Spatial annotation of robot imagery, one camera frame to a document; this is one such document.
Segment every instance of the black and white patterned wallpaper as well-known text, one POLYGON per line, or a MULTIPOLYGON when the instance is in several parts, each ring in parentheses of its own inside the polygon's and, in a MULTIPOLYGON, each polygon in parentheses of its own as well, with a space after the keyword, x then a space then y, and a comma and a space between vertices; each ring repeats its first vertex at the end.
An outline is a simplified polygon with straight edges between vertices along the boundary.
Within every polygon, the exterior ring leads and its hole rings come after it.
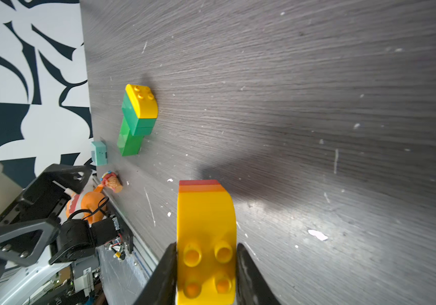
POLYGON ((0 162, 22 187, 91 162, 87 79, 78 0, 0 0, 0 162))

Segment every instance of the gray wood grain surface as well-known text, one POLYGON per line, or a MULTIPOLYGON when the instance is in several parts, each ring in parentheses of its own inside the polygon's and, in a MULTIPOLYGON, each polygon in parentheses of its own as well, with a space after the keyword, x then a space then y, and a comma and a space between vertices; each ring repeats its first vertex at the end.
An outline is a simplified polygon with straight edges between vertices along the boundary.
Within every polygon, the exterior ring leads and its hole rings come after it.
POLYGON ((178 181, 218 179, 283 304, 436 304, 435 0, 81 9, 98 172, 119 172, 118 204, 157 256, 178 181), (123 158, 127 83, 152 88, 159 117, 123 158))

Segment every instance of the scratch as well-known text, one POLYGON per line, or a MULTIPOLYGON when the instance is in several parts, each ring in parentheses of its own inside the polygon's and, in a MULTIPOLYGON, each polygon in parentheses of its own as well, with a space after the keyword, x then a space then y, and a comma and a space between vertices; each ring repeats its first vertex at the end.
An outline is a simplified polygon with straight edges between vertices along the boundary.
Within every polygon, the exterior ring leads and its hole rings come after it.
POLYGON ((246 241, 243 242, 247 248, 250 249, 250 252, 255 256, 255 258, 258 260, 257 254, 255 254, 255 252, 252 250, 252 248, 248 245, 248 243, 246 241))
POLYGON ((323 196, 325 196, 326 202, 330 203, 330 199, 328 199, 328 195, 326 194, 326 192, 323 193, 323 196))
POLYGON ((333 162, 333 173, 337 174, 337 162, 339 160, 339 149, 335 150, 335 162, 333 162))
POLYGON ((152 205, 150 204, 149 195, 148 195, 147 190, 145 189, 145 187, 143 188, 143 190, 145 191, 145 196, 147 196, 147 201, 149 202, 150 212, 152 213, 152 219, 154 220, 154 226, 155 226, 154 210, 152 210, 152 205))

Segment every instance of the wire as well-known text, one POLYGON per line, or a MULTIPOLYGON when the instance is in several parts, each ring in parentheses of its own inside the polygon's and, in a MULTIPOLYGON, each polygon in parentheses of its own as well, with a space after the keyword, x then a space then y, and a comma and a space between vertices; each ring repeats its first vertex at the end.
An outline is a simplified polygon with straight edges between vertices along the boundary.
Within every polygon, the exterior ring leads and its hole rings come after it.
POLYGON ((107 216, 106 213, 105 213, 103 210, 101 210, 101 209, 106 205, 106 203, 108 202, 108 200, 109 200, 108 197, 104 197, 103 199, 99 200, 98 208, 97 208, 96 210, 94 210, 94 211, 91 211, 91 210, 88 210, 88 209, 80 209, 80 210, 77 210, 77 211, 73 212, 69 217, 67 217, 67 220, 72 219, 75 215, 80 214, 80 213, 89 213, 88 216, 82 218, 82 220, 85 220, 86 218, 91 217, 91 216, 93 216, 94 214, 96 214, 98 211, 100 211, 101 213, 103 213, 104 216, 107 216))
POLYGON ((101 213, 103 213, 104 216, 106 216, 106 213, 105 213, 103 210, 101 210, 101 209, 102 209, 102 208, 103 208, 103 207, 108 203, 109 200, 110 200, 110 199, 109 199, 108 197, 104 197, 103 199, 101 199, 101 200, 99 201, 99 203, 98 203, 98 207, 97 207, 97 209, 94 210, 94 212, 92 212, 92 213, 89 214, 88 216, 82 218, 82 220, 85 220, 85 219, 87 219, 88 217, 93 216, 94 214, 96 214, 96 213, 99 212, 99 211, 100 211, 101 213))
POLYGON ((69 217, 67 217, 67 220, 72 219, 75 215, 80 214, 80 213, 92 213, 93 211, 88 210, 88 209, 81 209, 81 210, 77 210, 75 212, 73 212, 69 217))

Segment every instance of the white debris speck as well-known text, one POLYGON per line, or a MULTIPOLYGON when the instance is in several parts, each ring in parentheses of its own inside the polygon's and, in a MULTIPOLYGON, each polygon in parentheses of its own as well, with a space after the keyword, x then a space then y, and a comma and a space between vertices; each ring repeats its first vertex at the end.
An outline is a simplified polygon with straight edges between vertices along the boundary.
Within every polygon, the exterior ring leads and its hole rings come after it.
POLYGON ((325 196, 326 202, 330 203, 330 199, 328 199, 328 195, 326 194, 326 192, 323 193, 323 196, 325 196))
POLYGON ((257 254, 255 254, 255 252, 252 250, 252 248, 248 245, 248 243, 246 241, 243 242, 247 248, 249 248, 250 252, 255 256, 255 258, 258 260, 257 254))
POLYGON ((145 189, 145 187, 143 188, 143 190, 145 191, 145 196, 147 196, 147 201, 149 202, 150 212, 152 213, 152 219, 154 220, 154 226, 155 226, 154 210, 152 210, 152 205, 150 204, 149 195, 148 195, 147 190, 145 189))
POLYGON ((326 241, 328 239, 326 235, 316 230, 308 230, 308 233, 318 238, 321 241, 326 241))
POLYGON ((333 173, 337 174, 337 162, 339 160, 339 149, 335 150, 335 161, 333 162, 333 173))
POLYGON ((147 42, 145 42, 145 45, 143 46, 142 54, 145 52, 145 48, 147 47, 147 42))

